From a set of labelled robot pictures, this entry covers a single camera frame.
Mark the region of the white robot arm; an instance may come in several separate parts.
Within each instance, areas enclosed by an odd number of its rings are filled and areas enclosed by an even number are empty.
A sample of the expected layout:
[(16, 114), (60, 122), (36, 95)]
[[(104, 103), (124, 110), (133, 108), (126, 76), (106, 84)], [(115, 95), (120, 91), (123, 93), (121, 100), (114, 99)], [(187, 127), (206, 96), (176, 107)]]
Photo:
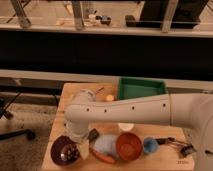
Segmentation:
[(213, 94), (163, 94), (112, 102), (97, 102), (81, 89), (65, 108), (68, 136), (77, 143), (89, 135), (89, 124), (118, 122), (170, 125), (192, 131), (196, 147), (194, 171), (213, 171)]

